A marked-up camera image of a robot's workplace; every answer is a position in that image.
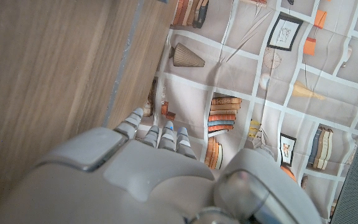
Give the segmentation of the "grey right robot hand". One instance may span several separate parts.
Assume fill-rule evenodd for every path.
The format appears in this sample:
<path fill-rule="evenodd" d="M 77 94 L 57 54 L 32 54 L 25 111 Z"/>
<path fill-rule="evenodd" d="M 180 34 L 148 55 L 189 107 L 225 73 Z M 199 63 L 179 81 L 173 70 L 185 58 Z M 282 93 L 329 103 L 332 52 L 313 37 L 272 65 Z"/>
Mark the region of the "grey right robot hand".
<path fill-rule="evenodd" d="M 0 223 L 319 223 L 266 148 L 240 150 L 215 176 L 185 128 L 152 126 L 137 141 L 142 115 L 43 156 L 1 204 Z"/>

